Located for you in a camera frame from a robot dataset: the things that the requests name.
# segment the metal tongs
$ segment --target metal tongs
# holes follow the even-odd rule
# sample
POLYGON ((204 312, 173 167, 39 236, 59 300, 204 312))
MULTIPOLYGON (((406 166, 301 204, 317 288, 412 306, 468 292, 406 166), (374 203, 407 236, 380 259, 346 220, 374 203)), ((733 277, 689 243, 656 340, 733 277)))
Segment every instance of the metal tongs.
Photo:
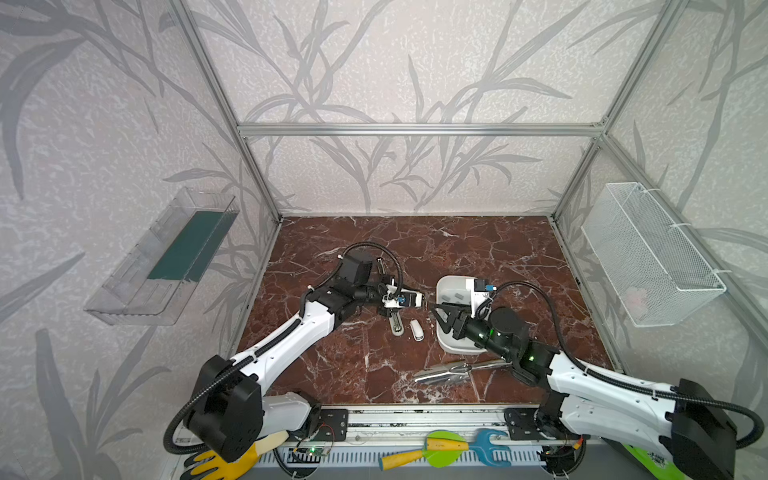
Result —
POLYGON ((465 360, 431 366, 416 373, 413 381, 424 385, 455 385, 469 380, 469 373, 475 370, 503 369, 511 363, 504 360, 489 360, 480 363, 467 363, 465 360))

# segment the yellow glove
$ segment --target yellow glove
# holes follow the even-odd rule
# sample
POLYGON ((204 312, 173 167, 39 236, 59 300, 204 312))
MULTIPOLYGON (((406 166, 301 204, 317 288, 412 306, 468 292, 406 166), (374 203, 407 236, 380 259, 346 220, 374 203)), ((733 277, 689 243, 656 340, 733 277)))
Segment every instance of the yellow glove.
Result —
POLYGON ((204 462, 191 471, 187 471, 181 475, 181 480, 187 480, 194 478, 195 480, 236 480, 245 474, 245 472, 252 469, 252 467, 259 461, 259 457, 269 450, 274 449, 281 443, 288 439, 288 432, 275 432, 272 435, 267 435, 263 439, 254 442, 250 448, 243 453, 239 459, 232 463, 226 463, 219 455, 213 450, 200 453, 195 457, 190 457, 184 463, 185 466, 189 466, 193 463, 204 462), (207 474, 204 477, 196 477, 195 475, 207 474))

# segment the black bracket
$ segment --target black bracket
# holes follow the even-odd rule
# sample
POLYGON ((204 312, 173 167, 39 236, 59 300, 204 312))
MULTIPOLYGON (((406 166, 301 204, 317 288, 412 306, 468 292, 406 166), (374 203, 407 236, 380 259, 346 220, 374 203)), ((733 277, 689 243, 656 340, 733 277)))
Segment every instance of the black bracket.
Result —
POLYGON ((288 442, 343 442, 346 440, 346 430, 349 422, 347 409, 321 409, 318 418, 318 428, 308 439, 297 438, 293 433, 288 435, 288 442))
POLYGON ((504 410, 504 421, 511 440, 552 440, 536 426, 537 407, 514 407, 504 410))

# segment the clear plastic shelf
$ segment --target clear plastic shelf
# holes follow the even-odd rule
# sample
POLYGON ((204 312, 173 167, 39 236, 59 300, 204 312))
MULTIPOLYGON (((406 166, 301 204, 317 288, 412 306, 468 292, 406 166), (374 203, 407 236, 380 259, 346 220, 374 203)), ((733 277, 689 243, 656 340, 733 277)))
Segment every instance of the clear plastic shelf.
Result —
POLYGON ((110 325, 174 325, 240 208, 182 188, 85 305, 110 325))

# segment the yellow handle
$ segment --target yellow handle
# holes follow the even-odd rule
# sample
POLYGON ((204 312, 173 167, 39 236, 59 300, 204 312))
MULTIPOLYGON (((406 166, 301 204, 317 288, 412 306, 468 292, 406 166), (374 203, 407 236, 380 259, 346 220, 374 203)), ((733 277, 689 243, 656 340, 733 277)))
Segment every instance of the yellow handle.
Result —
POLYGON ((390 470, 391 468, 405 465, 406 463, 413 462, 424 456, 422 450, 416 450, 415 452, 404 452, 396 455, 390 455, 388 457, 382 457, 379 459, 379 468, 382 471, 390 470))
POLYGON ((427 450, 469 450, 469 444, 467 442, 460 442, 459 440, 448 439, 427 439, 427 450))

